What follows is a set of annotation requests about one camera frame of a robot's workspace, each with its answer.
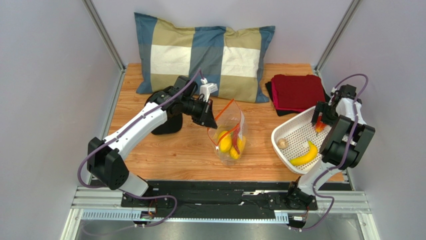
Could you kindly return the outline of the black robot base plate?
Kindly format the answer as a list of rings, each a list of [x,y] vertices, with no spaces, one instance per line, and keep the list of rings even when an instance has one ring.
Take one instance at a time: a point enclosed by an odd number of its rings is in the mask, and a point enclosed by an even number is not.
[[[126,194],[121,206],[157,210],[156,217],[173,213],[174,218],[186,219],[246,219],[275,218],[274,211],[316,211],[315,201],[309,206],[290,203],[286,199],[290,182],[259,181],[193,181],[150,180],[147,197],[139,200]]]

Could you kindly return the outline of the yellow toy mango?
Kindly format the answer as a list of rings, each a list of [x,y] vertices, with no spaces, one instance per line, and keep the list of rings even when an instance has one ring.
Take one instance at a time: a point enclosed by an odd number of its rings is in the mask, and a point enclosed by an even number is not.
[[[229,156],[234,160],[238,160],[245,150],[247,138],[244,135],[242,136],[242,139],[236,136],[231,139],[231,143],[232,147],[229,150]]]
[[[228,153],[233,145],[231,134],[224,130],[218,135],[217,140],[220,152]]]

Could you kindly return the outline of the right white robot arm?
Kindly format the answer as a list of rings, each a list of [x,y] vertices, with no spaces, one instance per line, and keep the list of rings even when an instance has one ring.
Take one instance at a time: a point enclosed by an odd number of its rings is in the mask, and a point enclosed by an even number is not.
[[[356,87],[346,84],[333,89],[329,102],[318,102],[311,123],[318,120],[331,127],[321,144],[320,160],[308,173],[292,182],[287,197],[305,205],[315,192],[335,174],[360,162],[376,130],[363,120],[362,102]]]

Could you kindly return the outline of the red toy chili pepper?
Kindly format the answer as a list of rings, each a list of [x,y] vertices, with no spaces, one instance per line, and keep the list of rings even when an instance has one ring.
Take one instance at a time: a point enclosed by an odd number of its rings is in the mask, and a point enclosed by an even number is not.
[[[232,132],[232,136],[231,136],[231,140],[232,140],[232,147],[235,149],[235,151],[240,154],[240,149],[238,147],[238,138],[239,138],[239,133],[240,133],[240,128],[237,127],[233,132]]]

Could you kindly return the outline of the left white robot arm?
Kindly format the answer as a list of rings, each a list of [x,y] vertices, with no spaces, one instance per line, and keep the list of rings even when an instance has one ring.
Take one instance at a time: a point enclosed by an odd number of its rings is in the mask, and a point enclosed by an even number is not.
[[[110,190],[143,196],[149,184],[128,170],[128,155],[152,131],[163,130],[182,115],[191,116],[199,126],[216,129],[210,95],[217,90],[217,84],[206,78],[198,85],[194,78],[179,76],[174,85],[153,93],[143,109],[118,131],[88,143],[87,171]]]

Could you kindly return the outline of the red toy bell pepper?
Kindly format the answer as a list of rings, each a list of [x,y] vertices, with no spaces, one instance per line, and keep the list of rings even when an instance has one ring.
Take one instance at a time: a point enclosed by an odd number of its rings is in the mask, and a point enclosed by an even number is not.
[[[317,134],[321,133],[327,125],[322,122],[322,115],[320,115],[315,123],[314,129]]]

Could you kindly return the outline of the clear zip top bag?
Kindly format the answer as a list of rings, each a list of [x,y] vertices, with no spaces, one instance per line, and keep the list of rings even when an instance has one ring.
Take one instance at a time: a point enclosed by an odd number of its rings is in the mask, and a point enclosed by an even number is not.
[[[218,116],[215,118],[215,121],[217,123],[217,129],[208,128],[207,129],[207,135],[211,141],[211,144],[213,146],[213,150],[216,154],[216,156],[219,158],[219,160],[224,164],[225,166],[232,166],[237,161],[239,161],[243,153],[245,152],[246,146],[247,146],[247,136],[248,136],[248,126],[246,123],[246,118],[241,110],[240,106],[237,104],[237,102],[232,99],[218,114]],[[246,145],[243,153],[241,154],[241,157],[239,159],[232,159],[229,155],[229,152],[222,153],[219,150],[218,146],[218,135],[222,131],[227,131],[228,134],[231,134],[236,128],[240,128],[240,132],[238,134],[238,137],[240,139],[243,138],[243,136],[246,137]]]

